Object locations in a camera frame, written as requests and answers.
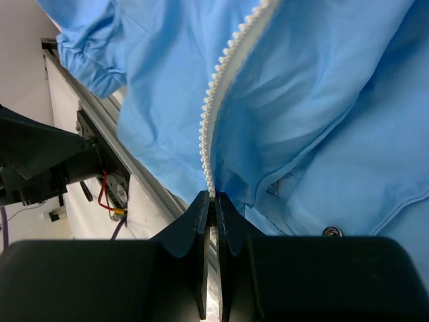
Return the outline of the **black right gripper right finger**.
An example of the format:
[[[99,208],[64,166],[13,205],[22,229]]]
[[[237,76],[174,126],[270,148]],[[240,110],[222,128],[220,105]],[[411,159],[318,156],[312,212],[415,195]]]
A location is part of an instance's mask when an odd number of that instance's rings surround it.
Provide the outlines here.
[[[221,321],[257,321],[248,239],[264,234],[236,210],[226,193],[216,196],[214,210]]]

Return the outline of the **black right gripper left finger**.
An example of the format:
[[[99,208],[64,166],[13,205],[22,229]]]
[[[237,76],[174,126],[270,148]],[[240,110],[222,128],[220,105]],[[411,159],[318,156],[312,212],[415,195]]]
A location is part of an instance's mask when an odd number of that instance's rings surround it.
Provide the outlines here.
[[[179,218],[151,238],[157,243],[157,254],[150,319],[206,318],[209,205],[209,193],[199,192]]]

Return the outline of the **light blue zip jacket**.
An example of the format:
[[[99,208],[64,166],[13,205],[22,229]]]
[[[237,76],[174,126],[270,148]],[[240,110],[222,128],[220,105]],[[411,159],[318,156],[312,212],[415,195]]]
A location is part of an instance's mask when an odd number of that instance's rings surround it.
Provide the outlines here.
[[[287,234],[428,240],[427,1],[40,1],[121,143]]]

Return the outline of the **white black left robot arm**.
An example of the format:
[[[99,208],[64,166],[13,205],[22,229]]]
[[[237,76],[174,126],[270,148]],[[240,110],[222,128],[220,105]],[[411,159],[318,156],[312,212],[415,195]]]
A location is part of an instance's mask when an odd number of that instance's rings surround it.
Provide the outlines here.
[[[1,108],[1,205],[33,205],[97,178],[114,206],[127,206],[130,173],[84,111],[77,133]]]

